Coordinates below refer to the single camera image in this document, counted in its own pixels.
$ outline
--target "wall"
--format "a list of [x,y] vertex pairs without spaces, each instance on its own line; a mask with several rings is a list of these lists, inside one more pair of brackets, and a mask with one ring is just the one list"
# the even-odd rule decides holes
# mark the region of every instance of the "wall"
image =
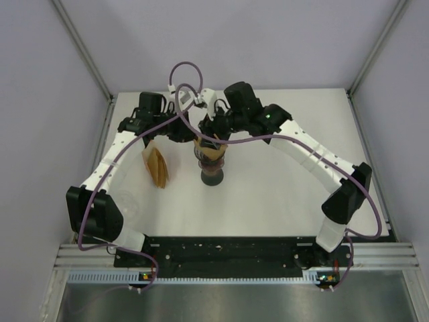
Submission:
[[414,0],[356,96],[400,236],[429,282],[429,2]]
[[[166,90],[191,60],[205,85],[349,87],[397,0],[63,0],[107,82]],[[176,82],[196,83],[194,73]]]
[[107,105],[49,1],[2,1],[0,43],[0,320],[38,321]]

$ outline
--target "black round base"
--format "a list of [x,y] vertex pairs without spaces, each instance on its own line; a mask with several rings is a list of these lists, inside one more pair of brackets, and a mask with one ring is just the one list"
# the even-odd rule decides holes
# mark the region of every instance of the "black round base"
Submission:
[[217,173],[212,176],[209,176],[205,174],[204,171],[201,171],[201,180],[208,186],[217,186],[223,180],[223,170],[217,170]]

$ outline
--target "metal frame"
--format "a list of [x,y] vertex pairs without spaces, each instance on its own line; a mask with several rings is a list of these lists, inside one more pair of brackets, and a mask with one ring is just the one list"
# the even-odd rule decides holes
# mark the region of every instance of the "metal frame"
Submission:
[[[109,106],[106,112],[105,123],[100,135],[99,145],[94,157],[93,168],[96,166],[103,154],[103,149],[105,141],[107,138],[107,132],[109,130],[111,117],[113,115],[113,110],[115,106],[115,100],[107,87],[105,81],[103,80],[96,64],[91,58],[86,46],[81,40],[74,24],[72,23],[70,17],[68,16],[61,0],[50,0],[53,5],[54,10],[58,14],[60,21],[63,23],[74,47],[79,53],[82,61],[85,66],[88,68],[88,71],[93,76],[96,84],[100,88],[101,92],[104,94],[106,100],[109,102]],[[383,208],[384,213],[388,213],[387,203],[383,197],[383,187],[378,181],[377,167],[372,162],[372,153],[371,148],[368,143],[367,136],[365,131],[362,128],[362,122],[356,108],[355,102],[353,100],[353,95],[357,92],[362,82],[365,80],[368,72],[371,70],[374,65],[377,57],[380,55],[383,50],[386,42],[388,41],[390,35],[395,29],[395,26],[405,13],[410,0],[399,0],[391,17],[386,23],[383,31],[381,32],[378,40],[376,41],[372,51],[369,53],[365,63],[360,69],[356,79],[353,81],[351,88],[347,91],[349,95],[349,101],[351,104],[351,110],[353,116],[355,117],[356,126],[361,137],[362,145],[364,147],[364,152],[368,161],[370,161],[374,169],[374,181],[377,183],[376,191],[379,195],[381,201],[381,207]],[[427,291],[425,289],[424,279],[422,273],[420,272],[420,267],[418,260],[416,258],[414,249],[411,243],[355,243],[355,258],[354,266],[351,268],[353,271],[374,271],[374,270],[401,270],[404,273],[404,279],[410,294],[414,310],[418,317],[418,320],[421,322],[429,322],[429,298]],[[60,246],[58,255],[55,261],[54,269],[52,271],[50,283],[48,290],[46,292],[45,301],[41,306],[40,310],[40,321],[43,322],[55,322],[58,317],[58,312],[60,309],[60,303],[64,290],[69,279],[70,274],[75,274],[76,272],[98,272],[104,274],[104,276],[109,276],[118,274],[119,272],[128,272],[130,274],[135,274],[136,272],[145,272],[150,270],[150,268],[115,268],[113,267],[114,255],[110,255],[106,252],[105,248],[100,248],[97,250],[92,250],[90,252],[81,252],[75,244],[64,244]],[[313,268],[313,271],[323,271],[324,268]],[[213,280],[160,280],[160,283],[163,284],[174,284],[174,283],[213,283],[219,281]],[[285,280],[236,280],[234,282],[240,283],[281,283]]]

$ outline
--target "gray floor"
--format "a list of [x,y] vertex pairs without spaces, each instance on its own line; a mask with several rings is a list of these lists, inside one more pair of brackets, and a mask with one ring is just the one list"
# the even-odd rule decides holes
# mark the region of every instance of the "gray floor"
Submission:
[[[72,308],[111,286],[69,285]],[[336,292],[315,286],[158,285],[147,293],[115,290],[78,315],[62,307],[58,322],[412,322],[401,272],[354,272]]]

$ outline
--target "white table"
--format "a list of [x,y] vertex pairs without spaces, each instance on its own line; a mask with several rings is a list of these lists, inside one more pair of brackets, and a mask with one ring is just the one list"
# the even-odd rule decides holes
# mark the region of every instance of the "white table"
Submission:
[[[263,105],[276,103],[311,136],[341,158],[366,161],[344,89],[255,91]],[[105,152],[119,122],[138,106],[139,93],[120,93]],[[193,125],[204,110],[193,108]],[[231,136],[244,138],[246,133]],[[170,182],[157,189],[143,160],[136,158],[122,188],[113,198],[127,225],[147,235],[165,236],[315,236],[324,217],[321,205],[328,198],[324,187],[289,156],[264,142],[231,145],[225,155],[225,178],[206,186],[194,156],[194,144],[156,138],[164,155]],[[371,196],[381,212],[375,189]],[[374,234],[374,214],[367,201],[353,216],[350,227]],[[383,235],[387,235],[383,221]]]

